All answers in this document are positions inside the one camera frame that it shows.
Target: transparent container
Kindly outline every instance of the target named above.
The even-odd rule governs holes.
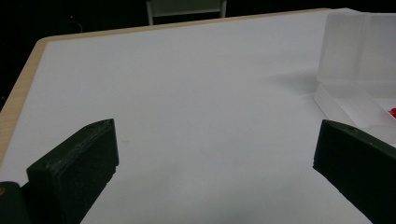
[[[329,14],[318,81],[314,99],[328,119],[396,143],[396,14]]]

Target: dark background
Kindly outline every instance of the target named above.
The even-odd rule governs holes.
[[[391,1],[228,0],[226,17],[349,7],[365,12],[396,12]],[[0,110],[35,42],[45,36],[147,26],[145,0],[0,0]],[[155,23],[216,18],[218,14],[176,16]]]

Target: chair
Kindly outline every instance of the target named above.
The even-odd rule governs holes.
[[[154,24],[154,18],[197,13],[219,12],[225,17],[227,0],[146,0],[148,24]]]

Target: white tabletop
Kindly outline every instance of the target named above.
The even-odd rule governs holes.
[[[83,223],[370,223],[312,168],[331,11],[49,42],[1,180],[113,118],[120,166]]]

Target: red object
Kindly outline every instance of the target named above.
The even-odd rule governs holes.
[[[390,113],[394,118],[396,118],[396,107],[395,107],[395,108],[392,108],[392,109],[389,111],[389,113]]]

